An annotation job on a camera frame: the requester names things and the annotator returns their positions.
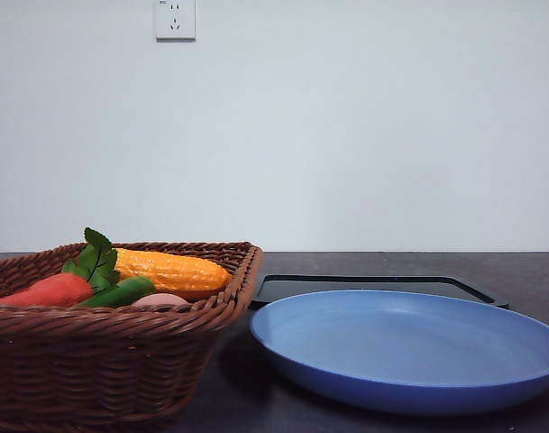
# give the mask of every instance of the wicker basket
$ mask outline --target wicker basket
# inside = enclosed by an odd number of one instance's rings
[[[0,262],[0,297],[59,272],[85,244]],[[239,244],[118,244],[194,255],[233,280],[175,308],[0,307],[0,431],[159,431],[188,404],[218,331],[252,300],[261,249]]]

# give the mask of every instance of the black tray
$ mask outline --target black tray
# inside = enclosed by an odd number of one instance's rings
[[[451,277],[362,277],[340,275],[265,275],[257,285],[254,307],[302,293],[325,290],[394,290],[473,300],[504,309],[508,303]]]

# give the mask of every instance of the table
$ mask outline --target table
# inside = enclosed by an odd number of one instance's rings
[[[549,253],[265,253],[261,274],[270,273],[451,276],[549,325]],[[194,399],[166,433],[549,433],[549,391],[514,408],[453,418],[378,413],[318,397],[266,364],[249,332],[252,314],[223,332]]]

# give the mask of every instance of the toy carrot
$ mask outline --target toy carrot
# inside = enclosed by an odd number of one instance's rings
[[[76,263],[68,260],[62,268],[62,273],[0,298],[0,304],[17,307],[71,307],[92,298],[97,293],[115,288],[120,280],[120,272],[114,269],[117,251],[112,248],[112,244],[105,236],[89,227],[86,227],[84,237],[88,245],[80,253]]]
[[[94,295],[92,286],[73,273],[59,273],[35,282],[27,289],[0,298],[0,304],[15,307],[51,305],[70,307]]]

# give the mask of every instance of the wall outlet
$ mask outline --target wall outlet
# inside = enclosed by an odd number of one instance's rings
[[[196,0],[156,0],[157,41],[196,40]]]

